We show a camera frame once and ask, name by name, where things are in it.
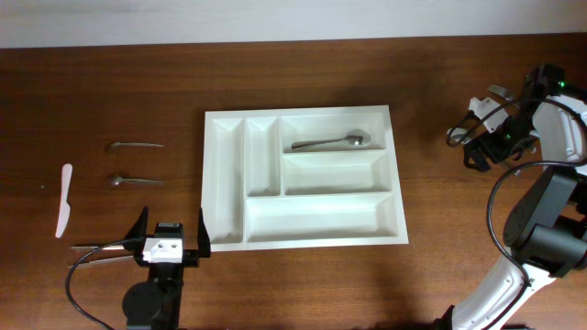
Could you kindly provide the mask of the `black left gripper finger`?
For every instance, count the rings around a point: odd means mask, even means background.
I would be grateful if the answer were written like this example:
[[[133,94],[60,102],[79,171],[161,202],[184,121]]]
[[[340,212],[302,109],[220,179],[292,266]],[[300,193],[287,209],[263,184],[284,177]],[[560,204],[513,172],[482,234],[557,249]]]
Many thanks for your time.
[[[128,230],[124,236],[124,250],[136,251],[143,246],[143,240],[146,238],[146,229],[149,221],[149,208],[145,206],[135,224]]]
[[[200,209],[198,215],[197,245],[200,258],[211,257],[211,241],[205,226],[203,209]]]

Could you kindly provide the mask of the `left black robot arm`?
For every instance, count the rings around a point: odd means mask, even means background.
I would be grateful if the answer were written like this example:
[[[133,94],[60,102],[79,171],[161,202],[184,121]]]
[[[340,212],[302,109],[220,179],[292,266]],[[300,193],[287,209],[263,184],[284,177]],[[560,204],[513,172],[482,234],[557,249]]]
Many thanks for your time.
[[[204,217],[198,216],[197,248],[183,247],[183,225],[158,223],[149,235],[149,209],[125,235],[123,248],[135,262],[149,270],[148,279],[130,287],[122,302],[127,329],[177,329],[186,268],[197,268],[201,259],[211,257],[211,242]]]

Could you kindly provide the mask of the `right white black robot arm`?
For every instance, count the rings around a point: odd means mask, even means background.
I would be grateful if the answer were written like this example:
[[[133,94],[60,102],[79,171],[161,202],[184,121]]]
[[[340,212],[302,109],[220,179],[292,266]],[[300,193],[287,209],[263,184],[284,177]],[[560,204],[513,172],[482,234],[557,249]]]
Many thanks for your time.
[[[570,205],[586,213],[586,92],[565,80],[565,71],[543,63],[530,72],[522,93],[487,110],[473,106],[463,118],[485,127],[479,136],[461,124],[446,137],[463,148],[466,168],[488,171],[513,160],[490,192],[485,221],[501,256],[468,298],[451,305],[435,329],[504,329],[536,292],[586,267],[586,221],[563,215]],[[493,207],[504,182],[533,167],[542,173],[517,202],[501,236]]]

